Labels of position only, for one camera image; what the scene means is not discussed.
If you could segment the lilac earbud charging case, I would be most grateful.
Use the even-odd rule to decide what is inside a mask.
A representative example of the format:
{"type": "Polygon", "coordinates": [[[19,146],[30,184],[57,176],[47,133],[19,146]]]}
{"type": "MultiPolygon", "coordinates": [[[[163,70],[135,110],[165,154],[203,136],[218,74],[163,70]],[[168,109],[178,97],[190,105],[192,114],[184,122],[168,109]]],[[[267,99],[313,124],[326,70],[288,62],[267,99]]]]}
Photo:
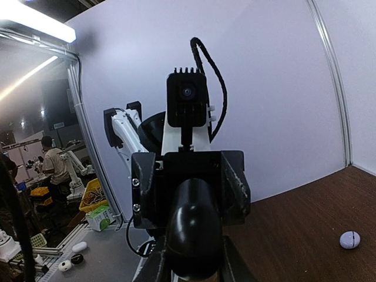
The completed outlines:
{"type": "Polygon", "coordinates": [[[346,250],[352,250],[359,246],[361,241],[360,235],[356,231],[346,231],[340,236],[340,246],[346,250]]]}

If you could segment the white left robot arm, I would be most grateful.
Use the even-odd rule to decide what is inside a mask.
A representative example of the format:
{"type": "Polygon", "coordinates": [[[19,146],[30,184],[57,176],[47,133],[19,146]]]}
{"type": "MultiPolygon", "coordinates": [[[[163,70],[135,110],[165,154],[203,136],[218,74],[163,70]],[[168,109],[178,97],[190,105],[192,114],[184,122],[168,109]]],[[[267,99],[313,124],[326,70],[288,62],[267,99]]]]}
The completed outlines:
{"type": "Polygon", "coordinates": [[[142,140],[139,102],[105,110],[103,119],[109,145],[129,171],[135,227],[219,232],[246,221],[251,191],[242,151],[213,150],[205,128],[173,128],[164,112],[154,116],[162,127],[161,150],[154,150],[142,140]]]}

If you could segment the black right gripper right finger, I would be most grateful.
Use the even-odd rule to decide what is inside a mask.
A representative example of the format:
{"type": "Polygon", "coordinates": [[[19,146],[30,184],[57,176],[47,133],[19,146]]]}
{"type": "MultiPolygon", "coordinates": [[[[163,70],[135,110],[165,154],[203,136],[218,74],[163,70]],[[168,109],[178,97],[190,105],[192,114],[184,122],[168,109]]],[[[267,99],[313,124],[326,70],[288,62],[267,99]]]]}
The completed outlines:
{"type": "Polygon", "coordinates": [[[221,282],[256,282],[229,236],[223,236],[223,258],[219,268],[221,282]]]}

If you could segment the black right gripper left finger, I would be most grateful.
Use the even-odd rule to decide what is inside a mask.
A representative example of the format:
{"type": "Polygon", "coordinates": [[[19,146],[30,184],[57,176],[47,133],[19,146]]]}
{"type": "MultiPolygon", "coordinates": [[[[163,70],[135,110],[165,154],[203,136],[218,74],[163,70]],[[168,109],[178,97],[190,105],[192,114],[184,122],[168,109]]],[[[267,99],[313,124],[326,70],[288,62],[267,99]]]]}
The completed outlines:
{"type": "Polygon", "coordinates": [[[135,282],[170,282],[171,268],[166,261],[166,236],[157,239],[156,245],[136,275],[135,282]]]}

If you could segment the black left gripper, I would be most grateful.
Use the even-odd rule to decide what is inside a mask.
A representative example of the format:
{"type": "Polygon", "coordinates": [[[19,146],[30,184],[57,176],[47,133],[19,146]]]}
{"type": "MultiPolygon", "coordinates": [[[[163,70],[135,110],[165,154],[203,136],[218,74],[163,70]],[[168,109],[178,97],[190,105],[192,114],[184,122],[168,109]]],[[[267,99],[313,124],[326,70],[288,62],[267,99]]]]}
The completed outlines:
{"type": "Polygon", "coordinates": [[[190,179],[209,185],[224,226],[245,222],[250,213],[250,188],[241,150],[134,153],[131,161],[133,224],[138,229],[164,229],[177,188],[190,179]]]}

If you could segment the black oval charging case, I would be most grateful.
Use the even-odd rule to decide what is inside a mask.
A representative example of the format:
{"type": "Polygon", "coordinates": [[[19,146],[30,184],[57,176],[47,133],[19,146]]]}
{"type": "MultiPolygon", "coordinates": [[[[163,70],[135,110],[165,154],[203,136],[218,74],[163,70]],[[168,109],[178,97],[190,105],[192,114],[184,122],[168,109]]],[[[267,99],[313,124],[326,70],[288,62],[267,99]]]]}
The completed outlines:
{"type": "Polygon", "coordinates": [[[184,280],[205,280],[219,268],[222,227],[209,184],[192,178],[181,183],[166,227],[166,262],[184,280]]]}

